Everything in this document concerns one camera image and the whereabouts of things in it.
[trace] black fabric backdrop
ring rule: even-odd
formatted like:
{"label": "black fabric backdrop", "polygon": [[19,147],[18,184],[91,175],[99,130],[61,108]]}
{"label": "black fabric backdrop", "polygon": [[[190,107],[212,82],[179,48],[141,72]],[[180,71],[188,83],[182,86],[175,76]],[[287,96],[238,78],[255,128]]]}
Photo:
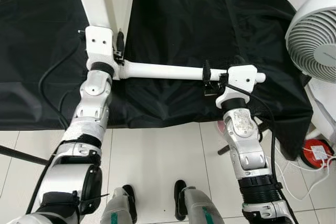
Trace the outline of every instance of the black fabric backdrop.
{"label": "black fabric backdrop", "polygon": [[[312,109],[285,46],[295,11],[286,0],[133,0],[125,58],[143,63],[226,69],[254,64],[267,80],[254,94],[272,109],[277,137],[294,158],[300,152]],[[88,25],[80,0],[0,0],[0,129],[58,129],[57,117],[40,98],[37,83],[56,61],[77,47],[77,30]],[[47,80],[54,104],[81,82],[85,42]],[[202,82],[129,79],[113,83],[109,125],[166,127],[218,120]],[[67,96],[71,118],[78,89]],[[265,108],[249,103],[267,121]]]}

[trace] shoe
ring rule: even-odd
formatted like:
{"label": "shoe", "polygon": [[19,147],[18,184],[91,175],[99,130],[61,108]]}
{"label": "shoe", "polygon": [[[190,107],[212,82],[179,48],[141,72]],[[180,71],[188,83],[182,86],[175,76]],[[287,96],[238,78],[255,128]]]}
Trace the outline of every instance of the shoe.
{"label": "shoe", "polygon": [[178,180],[174,187],[175,217],[179,221],[184,220],[187,216],[187,210],[184,202],[184,192],[182,191],[186,187],[187,184],[183,180]]}
{"label": "shoe", "polygon": [[135,224],[138,220],[138,214],[136,213],[136,207],[135,207],[135,194],[133,187],[130,185],[125,185],[122,187],[126,191],[126,193],[129,195],[128,196],[128,201],[130,205],[130,214],[132,218],[133,224]]}

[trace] red device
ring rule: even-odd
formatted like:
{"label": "red device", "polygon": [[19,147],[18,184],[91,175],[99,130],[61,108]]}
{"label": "red device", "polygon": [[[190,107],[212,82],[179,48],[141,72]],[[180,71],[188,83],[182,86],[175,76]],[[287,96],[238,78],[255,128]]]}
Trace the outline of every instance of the red device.
{"label": "red device", "polygon": [[325,167],[330,156],[334,155],[334,151],[331,146],[325,140],[319,139],[309,139],[306,140],[302,152],[302,161],[311,168],[318,169],[321,168],[324,160]]}

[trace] white fan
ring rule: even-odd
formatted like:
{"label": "white fan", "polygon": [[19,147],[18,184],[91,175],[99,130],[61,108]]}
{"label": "white fan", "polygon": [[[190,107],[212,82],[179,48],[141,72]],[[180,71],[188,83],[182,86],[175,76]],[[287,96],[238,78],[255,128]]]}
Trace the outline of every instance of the white fan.
{"label": "white fan", "polygon": [[286,42],[303,73],[336,83],[336,0],[308,0],[292,20]]}
{"label": "white fan", "polygon": [[336,141],[336,0],[308,0],[295,14],[286,33],[294,64],[313,79],[306,87],[313,106],[313,138],[322,133]]}

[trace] floor tile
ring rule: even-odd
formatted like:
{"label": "floor tile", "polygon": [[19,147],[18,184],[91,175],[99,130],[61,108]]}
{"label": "floor tile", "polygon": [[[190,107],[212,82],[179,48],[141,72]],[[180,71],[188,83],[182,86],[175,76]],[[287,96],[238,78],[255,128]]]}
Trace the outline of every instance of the floor tile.
{"label": "floor tile", "polygon": [[225,218],[225,224],[249,224],[245,217]]}
{"label": "floor tile", "polygon": [[[222,217],[230,218],[242,216],[241,204],[243,200],[229,153],[222,156],[218,156],[217,154],[217,151],[227,143],[218,133],[213,122],[201,123],[201,133],[212,200]],[[268,156],[270,156],[270,142],[270,133],[266,132],[264,140],[262,141],[262,146]],[[287,160],[285,160],[282,155],[276,154],[276,161],[281,169],[284,169]],[[304,178],[298,168],[292,166],[288,167],[285,179],[288,187],[293,190],[298,197],[303,196],[308,191]],[[294,211],[313,210],[310,198],[300,202],[292,199],[285,189],[284,193]]]}
{"label": "floor tile", "polygon": [[176,221],[173,195],[178,179],[209,195],[198,123],[113,130],[109,193],[125,184],[134,187],[137,223]]}
{"label": "floor tile", "polygon": [[[48,158],[50,156],[62,137],[62,131],[24,133],[23,137],[21,135],[22,132],[20,132],[16,149],[42,158]],[[101,167],[103,171],[103,194],[107,192],[111,138],[112,130],[108,130],[102,146],[103,154]],[[42,170],[42,165],[15,158],[12,159],[4,186],[3,196],[0,199],[0,216],[2,217],[2,221],[4,220],[4,223],[25,213]],[[106,200],[106,198],[102,199],[101,206],[98,209],[101,213],[106,206]],[[93,215],[86,216],[82,223],[95,223],[91,222],[92,220],[98,221],[97,223],[99,223],[99,219],[100,213],[97,211]]]}
{"label": "floor tile", "polygon": [[214,122],[200,125],[213,203],[223,218],[242,216],[243,199],[230,155],[219,156],[217,153],[226,145],[226,141],[218,133]]}
{"label": "floor tile", "polygon": [[42,165],[13,158],[0,199],[0,216],[7,223],[25,214]]}
{"label": "floor tile", "polygon": [[314,210],[295,212],[295,216],[300,224],[319,224]]}
{"label": "floor tile", "polygon": [[[0,131],[0,145],[14,149],[19,131]],[[0,198],[3,192],[11,157],[0,154]]]}
{"label": "floor tile", "polygon": [[320,224],[335,224],[336,223],[336,209],[318,209],[315,210]]}
{"label": "floor tile", "polygon": [[[268,157],[270,157],[270,150],[271,150],[271,134],[270,131],[266,131],[264,133],[264,138],[263,141],[261,143],[264,152],[266,153],[266,155]],[[277,141],[276,142],[276,147],[277,149],[280,150],[280,143]],[[282,154],[280,154],[278,151],[276,151],[276,162],[278,163],[278,165],[281,167],[281,170],[284,171],[288,161],[283,157]],[[278,167],[276,167],[276,171],[277,171],[277,177],[278,180],[282,183],[283,185],[283,193],[286,196],[286,198],[289,201],[289,204],[291,206],[291,208],[293,209],[293,211],[306,211],[306,210],[313,210],[313,204],[311,202],[310,197],[308,196],[305,200],[303,201],[298,201],[296,199],[294,199],[287,191],[286,187],[285,187],[285,183],[283,181],[282,175],[278,169]],[[304,181],[304,177],[300,171],[299,168],[292,166],[291,164],[287,165],[287,168],[285,170],[284,173],[285,176],[285,180],[288,186],[288,189],[291,191],[291,193],[297,197],[298,199],[301,199],[304,197],[304,195],[306,195],[306,193],[308,192],[306,183]]]}
{"label": "floor tile", "polygon": [[16,149],[37,157],[49,159],[60,143],[64,131],[21,131]]}
{"label": "floor tile", "polygon": [[[299,162],[302,167],[308,168],[302,161]],[[318,172],[302,171],[303,177],[310,188],[316,181],[327,174],[327,169]],[[336,207],[336,161],[330,166],[329,177],[318,184],[310,194],[315,209]]]}

